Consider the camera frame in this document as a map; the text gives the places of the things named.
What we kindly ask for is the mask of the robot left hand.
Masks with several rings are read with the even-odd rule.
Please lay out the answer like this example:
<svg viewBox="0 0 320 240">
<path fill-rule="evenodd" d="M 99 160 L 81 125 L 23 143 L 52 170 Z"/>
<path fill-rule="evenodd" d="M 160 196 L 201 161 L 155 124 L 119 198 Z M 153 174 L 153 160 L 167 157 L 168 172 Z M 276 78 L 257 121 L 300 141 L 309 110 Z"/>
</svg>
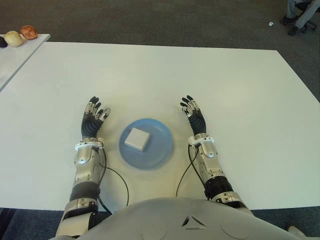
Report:
<svg viewBox="0 0 320 240">
<path fill-rule="evenodd" d="M 87 103 L 80 128 L 82 139 L 97 138 L 100 128 L 110 115 L 111 109 L 103 109 L 101 105 L 96 96 L 93 96 Z"/>
</svg>

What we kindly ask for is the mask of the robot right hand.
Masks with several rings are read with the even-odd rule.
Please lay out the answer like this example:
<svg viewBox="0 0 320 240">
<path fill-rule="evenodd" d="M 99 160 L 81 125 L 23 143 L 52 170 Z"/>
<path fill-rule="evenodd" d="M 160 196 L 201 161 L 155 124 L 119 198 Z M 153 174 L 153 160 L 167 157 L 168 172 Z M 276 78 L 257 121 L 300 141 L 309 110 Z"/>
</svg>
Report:
<svg viewBox="0 0 320 240">
<path fill-rule="evenodd" d="M 181 100 L 181 110 L 187 116 L 193 134 L 206 134 L 206 121 L 197 102 L 190 95 L 183 97 Z"/>
</svg>

